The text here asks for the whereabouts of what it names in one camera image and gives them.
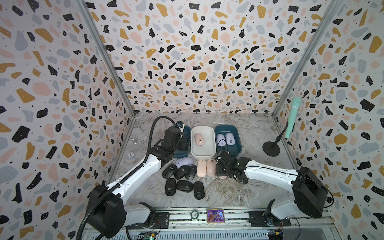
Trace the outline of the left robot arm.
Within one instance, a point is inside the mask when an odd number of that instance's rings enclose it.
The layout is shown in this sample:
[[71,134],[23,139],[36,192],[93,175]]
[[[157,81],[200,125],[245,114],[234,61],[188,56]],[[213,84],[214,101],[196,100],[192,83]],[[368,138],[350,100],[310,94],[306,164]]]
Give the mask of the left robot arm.
[[90,193],[86,215],[76,238],[82,238],[86,224],[108,239],[126,226],[150,226],[154,221],[155,208],[144,202],[136,206],[126,206],[126,203],[149,177],[172,160],[176,151],[186,149],[188,143],[189,138],[184,133],[184,126],[182,122],[178,122],[175,127],[166,129],[160,145],[149,148],[149,155],[132,170],[107,186],[96,186]]

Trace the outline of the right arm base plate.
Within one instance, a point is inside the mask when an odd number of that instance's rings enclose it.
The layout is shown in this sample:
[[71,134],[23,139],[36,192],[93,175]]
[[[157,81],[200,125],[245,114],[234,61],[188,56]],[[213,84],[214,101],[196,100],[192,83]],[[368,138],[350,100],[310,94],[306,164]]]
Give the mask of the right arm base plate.
[[265,215],[264,211],[250,211],[249,223],[252,227],[290,227],[289,219],[280,220],[272,214]]

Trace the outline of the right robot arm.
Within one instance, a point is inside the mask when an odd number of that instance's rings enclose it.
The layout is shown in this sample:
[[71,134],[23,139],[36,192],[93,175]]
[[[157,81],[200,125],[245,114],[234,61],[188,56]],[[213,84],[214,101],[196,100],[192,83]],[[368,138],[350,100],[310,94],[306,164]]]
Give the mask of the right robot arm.
[[262,213],[262,222],[270,226],[281,226],[283,220],[297,214],[319,219],[323,210],[335,203],[330,190],[307,167],[282,169],[259,163],[250,158],[236,159],[226,151],[215,158],[219,176],[234,179],[242,185],[250,180],[261,181],[288,191],[282,199],[270,200]]

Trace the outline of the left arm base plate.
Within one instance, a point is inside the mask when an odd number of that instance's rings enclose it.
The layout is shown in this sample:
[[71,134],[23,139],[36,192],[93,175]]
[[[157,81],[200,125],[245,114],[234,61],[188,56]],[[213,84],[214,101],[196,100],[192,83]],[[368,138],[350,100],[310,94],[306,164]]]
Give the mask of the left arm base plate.
[[150,220],[150,222],[143,224],[134,224],[130,226],[131,230],[141,230],[141,231],[149,231],[153,229],[168,229],[170,223],[170,213],[169,212],[160,212],[155,213],[154,219]]

